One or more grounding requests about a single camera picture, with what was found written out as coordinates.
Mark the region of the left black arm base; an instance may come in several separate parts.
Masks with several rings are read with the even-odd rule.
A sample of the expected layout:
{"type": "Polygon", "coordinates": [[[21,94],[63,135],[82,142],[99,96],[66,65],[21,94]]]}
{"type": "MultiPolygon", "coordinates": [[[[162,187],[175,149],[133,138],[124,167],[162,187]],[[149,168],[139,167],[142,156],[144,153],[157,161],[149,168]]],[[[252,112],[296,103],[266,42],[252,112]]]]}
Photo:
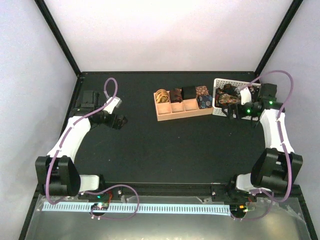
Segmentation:
{"type": "Polygon", "coordinates": [[[79,200],[88,200],[89,202],[108,202],[111,200],[118,200],[124,186],[121,184],[116,185],[101,185],[97,190],[89,190],[78,194],[79,200]]]}

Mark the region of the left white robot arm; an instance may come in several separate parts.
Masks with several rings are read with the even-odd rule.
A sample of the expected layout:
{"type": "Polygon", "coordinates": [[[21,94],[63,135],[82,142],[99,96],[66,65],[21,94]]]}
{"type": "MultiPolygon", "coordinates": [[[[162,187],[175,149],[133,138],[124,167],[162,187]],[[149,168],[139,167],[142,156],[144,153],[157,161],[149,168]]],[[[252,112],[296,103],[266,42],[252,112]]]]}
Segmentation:
{"type": "Polygon", "coordinates": [[[46,156],[35,161],[38,184],[46,197],[74,197],[89,191],[97,200],[103,199],[108,192],[98,175],[81,175],[76,169],[75,158],[86,134],[94,127],[106,125],[119,130],[126,123],[123,115],[114,113],[122,100],[107,96],[104,105],[100,104],[97,91],[85,91],[80,105],[71,111],[67,126],[55,146],[46,156]]]}

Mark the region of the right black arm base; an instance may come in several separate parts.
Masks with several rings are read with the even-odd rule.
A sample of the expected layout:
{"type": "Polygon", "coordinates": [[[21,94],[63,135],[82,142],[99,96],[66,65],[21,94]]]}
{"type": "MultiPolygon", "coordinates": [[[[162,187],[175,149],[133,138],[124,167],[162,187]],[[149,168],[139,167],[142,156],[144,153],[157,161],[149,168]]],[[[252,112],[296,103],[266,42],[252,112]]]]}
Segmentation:
{"type": "Polygon", "coordinates": [[[224,202],[227,204],[246,203],[255,201],[248,192],[237,190],[232,184],[213,183],[210,185],[211,198],[214,202],[224,202]]]}

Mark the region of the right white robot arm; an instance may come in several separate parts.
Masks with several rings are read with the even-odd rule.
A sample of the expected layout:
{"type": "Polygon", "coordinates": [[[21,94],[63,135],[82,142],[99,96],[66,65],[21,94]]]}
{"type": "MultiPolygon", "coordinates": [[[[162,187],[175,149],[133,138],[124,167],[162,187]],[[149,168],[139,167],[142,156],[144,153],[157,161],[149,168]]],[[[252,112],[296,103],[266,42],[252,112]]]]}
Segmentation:
{"type": "Polygon", "coordinates": [[[265,149],[252,167],[250,173],[233,178],[234,185],[228,187],[228,198],[240,201],[246,193],[284,193],[289,196],[303,164],[301,155],[295,153],[286,132],[285,108],[276,99],[277,86],[271,83],[258,87],[256,95],[246,87],[235,90],[240,100],[227,100],[222,112],[229,119],[249,117],[262,125],[265,149]]]}

